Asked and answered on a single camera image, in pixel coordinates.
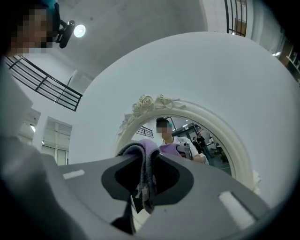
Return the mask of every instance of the ceiling light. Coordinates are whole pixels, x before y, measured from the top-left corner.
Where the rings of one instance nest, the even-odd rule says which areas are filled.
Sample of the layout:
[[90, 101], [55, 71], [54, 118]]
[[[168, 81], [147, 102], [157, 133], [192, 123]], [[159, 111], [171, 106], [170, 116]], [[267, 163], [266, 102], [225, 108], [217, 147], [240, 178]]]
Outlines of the ceiling light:
[[31, 127], [32, 131], [35, 133], [36, 132], [36, 128], [32, 124], [30, 124], [30, 127]]
[[77, 25], [74, 29], [74, 35], [77, 38], [81, 38], [85, 34], [85, 26], [80, 24]]
[[272, 54], [274, 57], [276, 57], [276, 56], [278, 56], [278, 55], [280, 55], [281, 54], [281, 52], [277, 52], [277, 53], [274, 53], [274, 54]]

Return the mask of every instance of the white ornate mirror frame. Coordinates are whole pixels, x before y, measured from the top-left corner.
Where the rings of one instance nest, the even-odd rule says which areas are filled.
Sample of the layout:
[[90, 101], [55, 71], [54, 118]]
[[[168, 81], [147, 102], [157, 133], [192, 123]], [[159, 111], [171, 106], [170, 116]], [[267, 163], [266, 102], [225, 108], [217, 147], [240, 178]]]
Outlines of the white ornate mirror frame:
[[218, 116], [205, 108], [180, 99], [170, 99], [160, 95], [154, 101], [150, 96], [141, 96], [132, 106], [132, 113], [125, 114], [120, 127], [114, 155], [130, 142], [135, 132], [151, 119], [163, 116], [176, 116], [191, 119], [208, 129], [220, 140], [230, 165], [232, 177], [251, 190], [255, 190], [253, 169], [247, 150], [236, 133]]

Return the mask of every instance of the metal balcony railing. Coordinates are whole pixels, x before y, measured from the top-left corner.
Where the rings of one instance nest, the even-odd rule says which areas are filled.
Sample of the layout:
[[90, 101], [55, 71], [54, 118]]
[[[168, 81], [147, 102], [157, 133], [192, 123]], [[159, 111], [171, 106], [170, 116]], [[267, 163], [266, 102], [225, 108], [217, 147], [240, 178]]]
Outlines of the metal balcony railing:
[[247, 31], [247, 0], [224, 0], [227, 33], [245, 37]]
[[6, 58], [15, 79], [45, 98], [76, 111], [82, 94], [58, 81], [23, 56]]
[[152, 130], [149, 129], [149, 128], [146, 128], [146, 127], [144, 127], [144, 126], [141, 126], [141, 127], [137, 130], [136, 133], [139, 134], [139, 135], [147, 136], [147, 137], [153, 137], [153, 132], [152, 132]]

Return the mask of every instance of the purple towel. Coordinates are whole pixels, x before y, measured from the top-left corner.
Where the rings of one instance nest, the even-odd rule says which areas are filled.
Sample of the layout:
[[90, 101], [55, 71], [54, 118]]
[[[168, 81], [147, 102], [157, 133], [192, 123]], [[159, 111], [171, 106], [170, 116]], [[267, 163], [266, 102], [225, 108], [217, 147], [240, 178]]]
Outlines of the purple towel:
[[163, 153], [172, 154], [181, 157], [180, 153], [176, 150], [178, 145], [176, 143], [165, 144], [159, 147], [160, 151]]
[[159, 148], [153, 141], [143, 139], [139, 142], [127, 144], [117, 156], [129, 153], [140, 153], [142, 156], [141, 177], [137, 186], [138, 195], [136, 197], [138, 198], [142, 193], [142, 205], [148, 213], [151, 213], [154, 209], [153, 199], [156, 195], [156, 181], [152, 174], [152, 161], [158, 157]]

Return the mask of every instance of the white shirt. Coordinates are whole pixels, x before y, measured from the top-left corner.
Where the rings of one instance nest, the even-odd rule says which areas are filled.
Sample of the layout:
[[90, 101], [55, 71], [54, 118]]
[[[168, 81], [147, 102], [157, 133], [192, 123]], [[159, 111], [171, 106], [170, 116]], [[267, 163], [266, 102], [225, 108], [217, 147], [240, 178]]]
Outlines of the white shirt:
[[173, 143], [180, 143], [180, 142], [185, 142], [189, 144], [189, 149], [191, 150], [192, 156], [195, 157], [197, 155], [199, 155], [197, 149], [195, 148], [195, 146], [192, 144], [191, 140], [189, 140], [187, 137], [174, 137], [174, 141]]

